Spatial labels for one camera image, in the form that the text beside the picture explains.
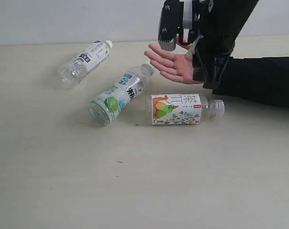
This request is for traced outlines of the black-sleeved forearm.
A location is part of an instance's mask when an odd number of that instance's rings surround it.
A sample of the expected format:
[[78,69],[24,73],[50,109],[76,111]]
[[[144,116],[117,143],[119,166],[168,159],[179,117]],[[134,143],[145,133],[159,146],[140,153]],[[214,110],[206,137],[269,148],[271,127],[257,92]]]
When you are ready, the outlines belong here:
[[289,57],[231,57],[213,94],[289,108]]

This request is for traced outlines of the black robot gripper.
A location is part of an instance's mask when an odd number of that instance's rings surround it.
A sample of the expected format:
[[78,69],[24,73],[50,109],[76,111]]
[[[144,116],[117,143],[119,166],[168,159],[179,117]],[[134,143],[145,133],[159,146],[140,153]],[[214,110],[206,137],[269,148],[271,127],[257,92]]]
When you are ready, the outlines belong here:
[[214,26],[210,16],[214,6],[212,0],[178,1],[178,39],[182,45],[189,45],[203,39],[206,43],[215,41]]

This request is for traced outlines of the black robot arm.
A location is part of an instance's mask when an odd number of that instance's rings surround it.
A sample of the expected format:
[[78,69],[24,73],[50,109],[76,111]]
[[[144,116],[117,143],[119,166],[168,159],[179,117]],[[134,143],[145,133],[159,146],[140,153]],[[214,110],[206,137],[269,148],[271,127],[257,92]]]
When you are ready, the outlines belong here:
[[221,81],[235,40],[258,4],[256,0],[185,0],[179,42],[191,45],[193,79],[206,89]]

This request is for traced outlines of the person's open bare hand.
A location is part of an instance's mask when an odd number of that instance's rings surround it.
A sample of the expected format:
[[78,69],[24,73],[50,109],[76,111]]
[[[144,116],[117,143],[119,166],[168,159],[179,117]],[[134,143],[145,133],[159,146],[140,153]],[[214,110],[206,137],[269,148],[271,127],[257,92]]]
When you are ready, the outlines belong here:
[[156,44],[149,44],[149,50],[144,55],[150,59],[160,75],[164,78],[182,84],[202,84],[202,82],[193,79],[192,61],[185,54],[175,54],[163,50]]

